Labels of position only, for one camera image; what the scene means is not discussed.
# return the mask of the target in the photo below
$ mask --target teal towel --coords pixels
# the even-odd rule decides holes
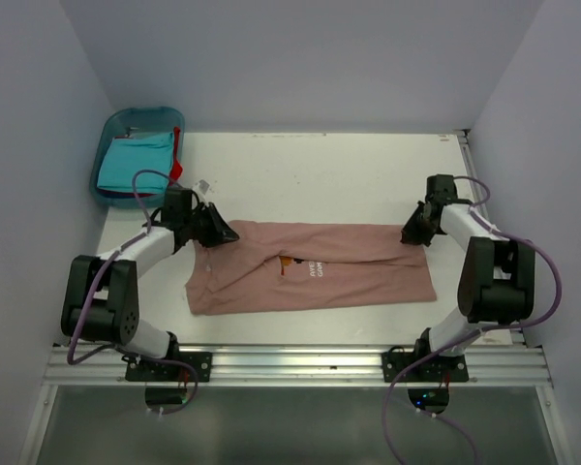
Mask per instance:
[[[101,164],[97,187],[114,192],[133,192],[132,178],[148,169],[169,174],[172,169],[174,133],[163,133],[145,139],[114,139]],[[138,192],[163,194],[168,180],[146,172],[138,176]]]

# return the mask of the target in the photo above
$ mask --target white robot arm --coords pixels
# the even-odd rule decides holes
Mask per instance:
[[[535,251],[528,244],[488,232],[472,216],[472,202],[459,199],[454,177],[430,176],[426,197],[409,219],[402,242],[430,246],[435,234],[451,235],[466,252],[458,286],[458,306],[439,324],[427,328],[415,342],[412,353],[383,354],[383,372],[387,366],[398,371],[441,348],[465,339],[464,343],[442,351],[425,369],[416,370],[409,381],[438,381],[443,372],[465,366],[465,349],[479,337],[479,328],[487,324],[510,325],[529,318],[534,308]],[[457,371],[459,379],[467,381]],[[385,373],[391,381],[395,372]]]
[[[105,290],[107,295],[92,300],[79,337],[110,343],[130,354],[175,359],[176,337],[139,317],[138,278],[189,240],[196,240],[203,247],[215,247],[238,238],[212,202],[191,189],[167,188],[164,205],[152,215],[152,227],[144,228],[126,242],[128,247],[123,244],[124,250],[109,264],[96,290]],[[73,260],[61,318],[64,334],[74,335],[93,279],[115,252],[116,249],[97,257],[79,256]]]

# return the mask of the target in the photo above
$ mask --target teal plastic bin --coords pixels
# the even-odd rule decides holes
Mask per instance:
[[[154,108],[127,108],[118,111],[109,118],[101,133],[95,163],[90,174],[90,193],[95,201],[101,205],[115,206],[117,208],[139,208],[138,202],[133,197],[125,195],[109,195],[97,188],[97,179],[101,164],[107,154],[107,149],[112,140],[119,136],[135,133],[171,133],[175,127],[181,130],[179,135],[176,158],[180,162],[183,148],[183,133],[185,132],[185,118],[180,111],[170,107]],[[162,206],[164,195],[143,197],[142,201],[148,207]]]

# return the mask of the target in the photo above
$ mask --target white tabletop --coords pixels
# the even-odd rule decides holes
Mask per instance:
[[[204,179],[225,220],[405,224],[426,177],[467,174],[458,140],[438,135],[186,134],[181,184]],[[468,182],[459,196],[472,197]],[[139,210],[111,208],[99,246],[105,252],[138,232]],[[456,306],[464,253],[451,237],[426,249],[438,300],[297,312],[193,316],[184,285],[191,244],[138,281],[140,316],[198,344],[412,344]],[[510,344],[507,331],[480,344]]]

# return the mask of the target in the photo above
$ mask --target black mount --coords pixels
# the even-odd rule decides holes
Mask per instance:
[[[405,352],[401,346],[394,346],[381,354],[383,380],[391,383],[404,368],[430,354],[427,328],[415,341],[412,352]],[[445,377],[454,383],[469,380],[465,356],[435,356],[410,371],[402,380],[404,383],[440,383]]]
[[[164,205],[153,213],[153,217],[159,212],[161,220],[155,220],[153,225],[174,233],[175,253],[189,240],[198,241],[202,247],[216,247],[239,239],[239,234],[224,221],[215,204],[200,201],[191,189],[168,187]]]
[[[459,199],[450,174],[436,174],[426,179],[426,196],[417,203],[417,208],[402,230],[403,244],[429,246],[435,234],[444,234],[441,229],[443,208],[453,203],[471,204],[468,199]]]
[[[170,333],[168,353],[164,359],[187,363],[198,374],[199,383],[209,382],[213,354],[210,352],[181,351],[176,336],[172,333]],[[158,383],[179,381],[181,368],[178,366],[159,363],[152,358],[142,359],[131,355],[124,355],[122,360],[127,362],[126,381]]]
[[[71,263],[60,327],[73,335],[88,290],[105,263],[99,257],[80,255]],[[124,346],[138,329],[138,271],[136,262],[113,262],[97,291],[107,288],[107,298],[94,298],[81,333],[88,341],[105,341]]]
[[[495,268],[509,277],[494,277]],[[458,284],[458,308],[469,323],[509,325],[534,309],[535,251],[515,240],[472,237]]]

